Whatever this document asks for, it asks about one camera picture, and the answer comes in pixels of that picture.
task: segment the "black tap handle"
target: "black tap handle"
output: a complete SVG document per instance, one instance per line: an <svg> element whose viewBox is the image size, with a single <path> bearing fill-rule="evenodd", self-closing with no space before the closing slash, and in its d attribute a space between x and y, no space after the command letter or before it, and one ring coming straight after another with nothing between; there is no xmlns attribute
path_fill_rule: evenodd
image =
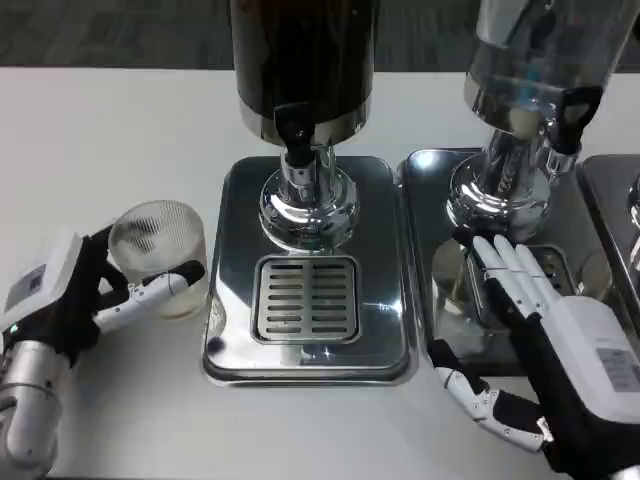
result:
<svg viewBox="0 0 640 480"><path fill-rule="evenodd" d="M546 126L547 139L551 147L563 155L574 155L580 151L580 139L585 127L593 117L602 100L602 87L577 87L565 90L558 105L555 118ZM584 106L586 109L577 120L569 121L569 108Z"/></svg>
<svg viewBox="0 0 640 480"><path fill-rule="evenodd" d="M287 103L274 109L278 135L287 147L287 163L292 167L306 167L315 159L311 141L315 122L311 105L306 102Z"/></svg>

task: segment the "silver metal cylinder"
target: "silver metal cylinder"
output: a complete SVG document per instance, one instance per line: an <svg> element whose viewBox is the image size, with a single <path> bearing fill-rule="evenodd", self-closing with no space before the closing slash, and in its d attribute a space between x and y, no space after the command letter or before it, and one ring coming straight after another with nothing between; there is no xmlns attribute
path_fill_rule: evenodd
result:
<svg viewBox="0 0 640 480"><path fill-rule="evenodd" d="M4 369L0 390L14 385L31 385L59 392L69 370L69 360L49 345L25 341L18 343L7 355Z"/></svg>
<svg viewBox="0 0 640 480"><path fill-rule="evenodd" d="M479 178L480 189L505 200L525 198L531 192L536 172L538 136L522 139L496 130L486 151Z"/></svg>
<svg viewBox="0 0 640 480"><path fill-rule="evenodd" d="M287 162L287 152L280 157L282 175L280 196L285 203L295 207L323 206L336 196L336 158L332 146L313 148L314 160L304 167L294 167Z"/></svg>

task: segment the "chrome dispenser base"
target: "chrome dispenser base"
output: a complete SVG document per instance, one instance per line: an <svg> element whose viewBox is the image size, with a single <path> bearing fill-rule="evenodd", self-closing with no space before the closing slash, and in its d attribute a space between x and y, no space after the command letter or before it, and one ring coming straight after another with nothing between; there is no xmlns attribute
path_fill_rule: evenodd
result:
<svg viewBox="0 0 640 480"><path fill-rule="evenodd" d="M282 171L269 177L260 194L260 221L264 231L282 248L318 251L340 245L358 221L358 195L348 175L337 170L334 195L317 207L294 207L280 197Z"/></svg>
<svg viewBox="0 0 640 480"><path fill-rule="evenodd" d="M447 212L456 225L505 232L515 241L531 238L542 227L549 207L549 181L535 170L528 195L504 200L486 194L477 185L484 155L473 155L460 164L451 178Z"/></svg>
<svg viewBox="0 0 640 480"><path fill-rule="evenodd" d="M505 329L478 315L481 309L474 298L473 282L465 279L467 266L452 240L454 225L447 214L452 175L478 151L421 150L400 167L410 230L409 264L415 272L412 293L427 339L437 336L456 345L463 362L480 375L518 375L520 369ZM556 252L546 262L547 268L555 268L549 274L564 277L568 270L567 282L575 284L579 292L600 296L599 286L607 285L610 305L618 318L624 316L609 269L590 267L606 266L606 257L574 176L566 175L552 189L548 218L528 243L545 246L541 254ZM563 278L553 280L567 288Z"/></svg>
<svg viewBox="0 0 640 480"><path fill-rule="evenodd" d="M203 352L215 382L394 384L412 371L395 176L376 158L337 165L358 186L358 217L348 239L317 252L263 228L260 194L279 158L241 160L227 176Z"/></svg>

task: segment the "white table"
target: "white table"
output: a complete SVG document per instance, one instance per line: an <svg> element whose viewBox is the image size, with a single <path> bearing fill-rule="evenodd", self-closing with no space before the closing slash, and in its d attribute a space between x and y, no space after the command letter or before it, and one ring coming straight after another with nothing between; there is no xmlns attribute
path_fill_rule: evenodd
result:
<svg viewBox="0 0 640 480"><path fill-rule="evenodd" d="M371 120L340 154L396 167L413 150L483 145L463 74L379 74ZM615 76L584 155L640 152L640 78ZM0 298L61 224L92 233L128 207L172 198L215 239L234 161L277 152L242 125L232 72L0 70ZM147 319L105 336L74 371L54 476L163 479L552 478L469 421L421 359L391 388L212 385L204 316ZM497 386L531 396L524 380Z"/></svg>

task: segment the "white robotic hand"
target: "white robotic hand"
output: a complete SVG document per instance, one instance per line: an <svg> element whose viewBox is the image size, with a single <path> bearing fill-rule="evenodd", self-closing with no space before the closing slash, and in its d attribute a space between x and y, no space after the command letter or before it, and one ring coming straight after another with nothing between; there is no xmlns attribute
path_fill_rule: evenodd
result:
<svg viewBox="0 0 640 480"><path fill-rule="evenodd" d="M433 340L428 351L445 388L481 426L542 450L558 472L600 479L635 471L640 362L613 311L592 298L560 296L524 245L513 248L501 236L493 245L480 236L462 243L483 271L487 300L509 328L540 405L491 390L446 342Z"/></svg>
<svg viewBox="0 0 640 480"><path fill-rule="evenodd" d="M127 285L107 261L107 230L63 229L9 291L0 322L0 479L41 478L56 458L62 379L101 334L122 327L206 273L196 261ZM105 278L114 288L100 295Z"/></svg>

